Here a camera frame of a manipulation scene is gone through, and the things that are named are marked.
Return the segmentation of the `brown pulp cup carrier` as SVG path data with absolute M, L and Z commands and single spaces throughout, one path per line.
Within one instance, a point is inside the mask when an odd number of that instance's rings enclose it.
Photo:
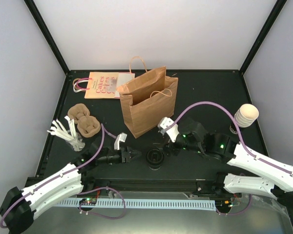
M 100 122 L 90 115 L 89 109 L 83 103 L 71 107 L 67 115 L 74 120 L 78 131 L 85 138 L 93 137 L 101 130 Z

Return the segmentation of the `brown paper bag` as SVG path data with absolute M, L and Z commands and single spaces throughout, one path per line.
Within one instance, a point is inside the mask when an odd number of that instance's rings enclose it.
M 165 66 L 148 70 L 117 87 L 124 123 L 135 138 L 174 115 L 178 78 Z

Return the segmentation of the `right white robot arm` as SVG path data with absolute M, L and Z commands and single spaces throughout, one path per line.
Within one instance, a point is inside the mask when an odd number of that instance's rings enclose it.
M 221 133 L 209 133 L 201 123 L 188 118 L 183 124 L 174 124 L 164 117 L 157 125 L 162 135 L 169 138 L 173 149 L 198 153 L 203 158 L 214 158 L 224 164 L 253 173 L 253 176 L 218 172 L 211 184 L 211 192 L 218 197 L 248 193 L 275 199 L 293 209 L 293 166 L 278 162 L 242 142 Z

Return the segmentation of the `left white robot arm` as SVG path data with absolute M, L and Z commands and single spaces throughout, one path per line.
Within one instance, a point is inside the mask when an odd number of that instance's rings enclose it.
M 100 164 L 129 163 L 142 153 L 128 146 L 126 134 L 119 134 L 114 142 L 100 136 L 75 159 L 58 172 L 29 187 L 10 189 L 0 207 L 1 228 L 11 234 L 21 234 L 33 221 L 53 205 L 79 194 L 91 194 L 95 179 L 90 174 Z

